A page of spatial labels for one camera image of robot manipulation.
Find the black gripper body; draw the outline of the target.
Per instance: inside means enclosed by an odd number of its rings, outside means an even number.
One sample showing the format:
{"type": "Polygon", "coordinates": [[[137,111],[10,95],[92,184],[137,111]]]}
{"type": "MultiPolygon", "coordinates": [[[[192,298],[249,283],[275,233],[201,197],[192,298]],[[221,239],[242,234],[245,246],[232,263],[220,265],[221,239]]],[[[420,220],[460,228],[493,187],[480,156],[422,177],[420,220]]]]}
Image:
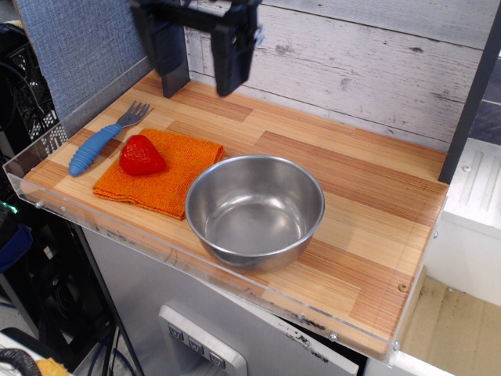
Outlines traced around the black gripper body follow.
{"type": "Polygon", "coordinates": [[[147,21],[188,27],[211,33],[217,27],[235,32],[233,39],[241,48],[258,47],[265,39],[265,28],[258,23],[261,1],[229,1],[223,14],[208,13],[192,7],[191,1],[130,1],[131,10],[147,21]]]}

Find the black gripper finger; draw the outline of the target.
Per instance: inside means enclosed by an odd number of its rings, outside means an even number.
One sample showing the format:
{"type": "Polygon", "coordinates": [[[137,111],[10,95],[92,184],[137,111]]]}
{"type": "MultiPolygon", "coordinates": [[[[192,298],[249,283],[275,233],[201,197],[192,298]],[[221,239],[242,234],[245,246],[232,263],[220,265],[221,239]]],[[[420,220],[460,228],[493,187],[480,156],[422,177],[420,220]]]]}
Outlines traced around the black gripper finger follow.
{"type": "Polygon", "coordinates": [[[234,27],[217,25],[211,32],[211,51],[217,93],[226,97],[249,79],[254,36],[234,27]]]}
{"type": "Polygon", "coordinates": [[[132,16],[142,46],[157,73],[164,76],[180,67],[186,57],[182,51],[183,28],[156,16],[150,5],[132,6],[132,16]]]}

